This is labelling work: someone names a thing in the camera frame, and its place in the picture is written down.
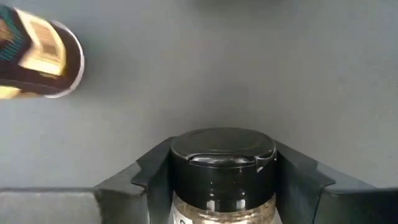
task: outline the spice jar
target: spice jar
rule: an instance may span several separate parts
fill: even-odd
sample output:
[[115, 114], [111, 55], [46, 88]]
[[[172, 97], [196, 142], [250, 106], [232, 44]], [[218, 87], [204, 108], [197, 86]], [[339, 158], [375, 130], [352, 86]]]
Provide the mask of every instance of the spice jar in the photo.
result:
[[84, 67], [82, 47], [66, 26], [0, 5], [0, 99], [67, 95]]
[[176, 224], [268, 224], [275, 214], [275, 142], [239, 128], [201, 129], [174, 139]]

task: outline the gray surface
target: gray surface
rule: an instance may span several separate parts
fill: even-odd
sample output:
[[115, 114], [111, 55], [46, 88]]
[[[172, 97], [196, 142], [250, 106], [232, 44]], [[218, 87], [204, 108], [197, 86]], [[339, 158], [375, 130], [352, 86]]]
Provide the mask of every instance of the gray surface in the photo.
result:
[[0, 102], [3, 186], [94, 186], [208, 126], [398, 184], [394, 0], [0, 2], [62, 21], [87, 57], [72, 95]]

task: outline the blurry object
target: blurry object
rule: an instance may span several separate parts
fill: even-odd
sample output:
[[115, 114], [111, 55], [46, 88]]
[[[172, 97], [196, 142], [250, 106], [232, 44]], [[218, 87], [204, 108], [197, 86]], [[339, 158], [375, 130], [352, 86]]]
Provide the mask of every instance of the blurry object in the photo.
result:
[[0, 5], [0, 98], [60, 97], [83, 71], [82, 47], [63, 24]]

